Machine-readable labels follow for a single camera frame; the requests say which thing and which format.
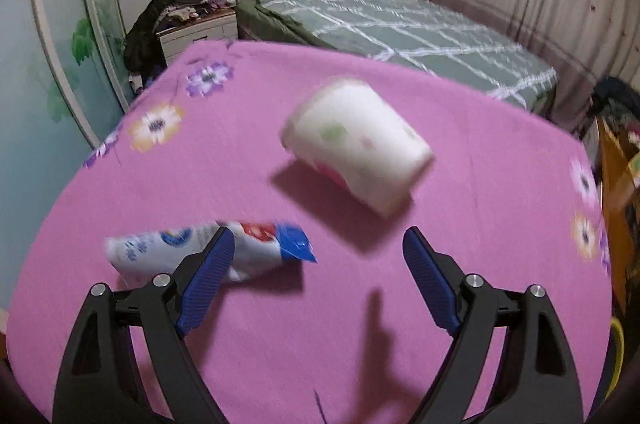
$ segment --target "paper cup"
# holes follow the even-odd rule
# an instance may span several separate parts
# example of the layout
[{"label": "paper cup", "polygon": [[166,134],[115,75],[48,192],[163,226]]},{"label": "paper cup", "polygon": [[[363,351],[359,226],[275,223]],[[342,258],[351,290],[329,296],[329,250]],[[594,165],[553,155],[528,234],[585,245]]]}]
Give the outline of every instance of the paper cup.
[{"label": "paper cup", "polygon": [[382,217],[410,195],[433,152],[365,82],[340,78],[289,117],[282,146]]}]

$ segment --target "nightstand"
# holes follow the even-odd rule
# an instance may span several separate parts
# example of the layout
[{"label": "nightstand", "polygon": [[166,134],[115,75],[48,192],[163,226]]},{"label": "nightstand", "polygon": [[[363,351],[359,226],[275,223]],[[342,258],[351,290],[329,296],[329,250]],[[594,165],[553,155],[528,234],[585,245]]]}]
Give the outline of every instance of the nightstand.
[{"label": "nightstand", "polygon": [[238,23],[232,9],[215,11],[183,26],[172,27],[158,33],[166,64],[177,58],[188,46],[199,40],[237,40]]}]

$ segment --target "screw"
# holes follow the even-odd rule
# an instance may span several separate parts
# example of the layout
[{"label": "screw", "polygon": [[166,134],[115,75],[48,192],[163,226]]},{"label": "screw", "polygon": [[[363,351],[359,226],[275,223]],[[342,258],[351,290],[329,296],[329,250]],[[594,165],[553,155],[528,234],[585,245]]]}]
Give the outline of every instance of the screw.
[{"label": "screw", "polygon": [[480,276],[479,274],[469,274],[466,277],[466,282],[471,286],[471,287],[482,287],[482,285],[484,285],[484,278],[482,276]]},{"label": "screw", "polygon": [[91,296],[102,296],[107,290],[107,286],[104,283],[96,283],[91,287]]},{"label": "screw", "polygon": [[546,290],[542,285],[532,285],[529,290],[536,298],[543,298],[546,295]]},{"label": "screw", "polygon": [[169,276],[168,274],[162,273],[162,274],[158,274],[154,278],[154,285],[156,287],[166,287],[167,285],[169,285],[170,281],[171,281],[171,276]]}]

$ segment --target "table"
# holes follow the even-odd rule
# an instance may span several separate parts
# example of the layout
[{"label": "table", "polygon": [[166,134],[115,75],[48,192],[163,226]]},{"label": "table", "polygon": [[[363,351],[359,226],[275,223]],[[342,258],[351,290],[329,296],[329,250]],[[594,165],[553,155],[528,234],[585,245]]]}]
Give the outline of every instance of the table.
[{"label": "table", "polygon": [[[190,80],[214,63],[215,90]],[[388,221],[280,146],[287,115],[336,76],[368,81],[434,150],[412,205]],[[321,422],[315,393],[331,423],[408,420],[450,344],[402,259],[412,225],[494,287],[547,289],[591,405],[609,336],[604,225],[593,178],[580,176],[589,169],[583,147],[543,119],[400,66],[302,46],[204,42],[136,100],[99,153],[44,222],[10,308],[15,377],[45,415],[89,287],[123,287],[104,239],[216,219],[297,223],[318,258],[226,289],[188,336],[233,424]],[[492,385],[495,334],[470,414]],[[133,338],[163,410],[142,333]]]}]

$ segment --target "yellow cable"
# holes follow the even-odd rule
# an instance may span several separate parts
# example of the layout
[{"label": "yellow cable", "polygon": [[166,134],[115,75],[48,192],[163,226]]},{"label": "yellow cable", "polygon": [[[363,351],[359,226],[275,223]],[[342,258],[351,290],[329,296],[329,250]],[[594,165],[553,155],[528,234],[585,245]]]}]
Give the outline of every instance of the yellow cable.
[{"label": "yellow cable", "polygon": [[622,370],[622,360],[625,357],[625,335],[622,331],[622,324],[618,318],[611,318],[611,329],[613,330],[613,338],[616,342],[616,364],[613,369],[613,376],[609,383],[609,389],[605,398],[607,398],[620,380],[620,371]]}]

